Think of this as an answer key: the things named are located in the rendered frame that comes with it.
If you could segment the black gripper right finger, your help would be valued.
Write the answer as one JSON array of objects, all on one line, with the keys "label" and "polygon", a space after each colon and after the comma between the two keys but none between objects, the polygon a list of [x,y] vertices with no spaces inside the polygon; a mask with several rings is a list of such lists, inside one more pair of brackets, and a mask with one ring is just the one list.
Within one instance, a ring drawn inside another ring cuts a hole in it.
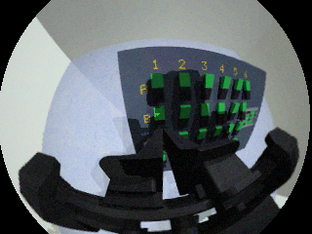
[{"label": "black gripper right finger", "polygon": [[163,129],[163,143],[167,149],[169,164],[171,164],[172,173],[175,176],[179,196],[188,194],[188,186],[198,172],[199,165],[229,155],[231,152],[237,152],[239,145],[241,145],[239,140],[235,139],[222,143],[219,141],[216,144],[200,145],[186,139],[167,126],[161,125],[161,129]]}]

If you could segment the dark blue switch panel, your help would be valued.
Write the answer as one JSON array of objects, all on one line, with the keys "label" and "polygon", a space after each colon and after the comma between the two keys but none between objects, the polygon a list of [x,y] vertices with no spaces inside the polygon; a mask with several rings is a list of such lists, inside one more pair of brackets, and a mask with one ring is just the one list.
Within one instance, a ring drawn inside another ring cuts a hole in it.
[{"label": "dark blue switch panel", "polygon": [[264,98],[265,70],[199,48],[144,47],[117,55],[136,153],[161,125],[195,144],[235,139],[237,151],[245,149]]}]

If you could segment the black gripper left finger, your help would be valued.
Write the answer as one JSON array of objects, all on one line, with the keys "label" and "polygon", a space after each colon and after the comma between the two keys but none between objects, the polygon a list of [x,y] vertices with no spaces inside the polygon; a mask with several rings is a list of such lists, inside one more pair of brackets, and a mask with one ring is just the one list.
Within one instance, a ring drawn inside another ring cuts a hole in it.
[{"label": "black gripper left finger", "polygon": [[155,134],[136,155],[104,156],[99,160],[102,168],[110,179],[111,176],[125,178],[143,178],[152,176],[156,179],[157,192],[163,190],[164,157],[163,157],[163,129],[156,129]]}]

